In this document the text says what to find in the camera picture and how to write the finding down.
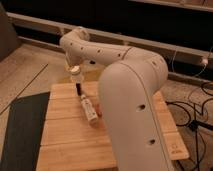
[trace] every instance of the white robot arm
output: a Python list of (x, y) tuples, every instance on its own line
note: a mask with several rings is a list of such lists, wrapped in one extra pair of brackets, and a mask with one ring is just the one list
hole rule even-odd
[(99, 99), (119, 170), (174, 170), (152, 99), (167, 79), (164, 59), (131, 46), (89, 42), (82, 27), (65, 34), (60, 46), (70, 66), (85, 59), (109, 65), (99, 80)]

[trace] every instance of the table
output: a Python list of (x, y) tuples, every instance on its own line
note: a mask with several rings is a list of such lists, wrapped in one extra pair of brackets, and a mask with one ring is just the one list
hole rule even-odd
[[(98, 103), (97, 82), (85, 82), (83, 90)], [(161, 92), (154, 97), (155, 109), (171, 160), (189, 157), (185, 144)], [(77, 96), (75, 85), (55, 84), (44, 124), (37, 171), (95, 170), (116, 167), (103, 120), (91, 127)]]

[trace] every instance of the dark mat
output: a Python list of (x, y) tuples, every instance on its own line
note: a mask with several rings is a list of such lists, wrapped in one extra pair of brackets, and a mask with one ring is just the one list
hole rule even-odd
[(0, 171), (34, 171), (49, 93), (12, 102), (5, 135)]

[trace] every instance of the gray floor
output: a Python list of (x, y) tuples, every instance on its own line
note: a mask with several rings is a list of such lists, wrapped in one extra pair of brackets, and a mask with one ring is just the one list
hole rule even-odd
[[(1, 111), (4, 110), (0, 116), (0, 154), (4, 142), (10, 102), (17, 96), (22, 97), (49, 91), (53, 83), (67, 78), (68, 73), (64, 69), (64, 60), (65, 56), (61, 53), (23, 44), (20, 49), (0, 63), (0, 109)], [(165, 100), (187, 102), (189, 93), (195, 88), (189, 84), (168, 80), (163, 86), (162, 92)], [(191, 99), (197, 103), (202, 103), (207, 98), (209, 96), (202, 93), (200, 89), (197, 89), (191, 96)], [(213, 102), (209, 102), (206, 105), (209, 111), (208, 123), (211, 124), (213, 124), (212, 104)], [(176, 122), (184, 122), (186, 117), (182, 110), (172, 106), (169, 108)], [(190, 151), (191, 158), (195, 160), (194, 134), (188, 128), (179, 128), (179, 130)], [(200, 129), (200, 133), (207, 145), (205, 158), (201, 162), (201, 170), (208, 171), (210, 167), (213, 167), (213, 132)], [(200, 153), (202, 153), (202, 142), (199, 141), (199, 143)], [(187, 170), (193, 168), (193, 163), (190, 160), (181, 162)], [(174, 164), (177, 170), (180, 170), (177, 164)]]

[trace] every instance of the wooden board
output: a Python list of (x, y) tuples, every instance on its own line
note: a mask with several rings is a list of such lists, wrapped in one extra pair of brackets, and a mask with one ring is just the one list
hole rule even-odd
[[(83, 84), (93, 104), (98, 103), (97, 82)], [(92, 170), (116, 166), (103, 120), (91, 127), (73, 84), (52, 86), (43, 130), (37, 170)], [(171, 160), (189, 157), (175, 122), (160, 92), (154, 96)]]

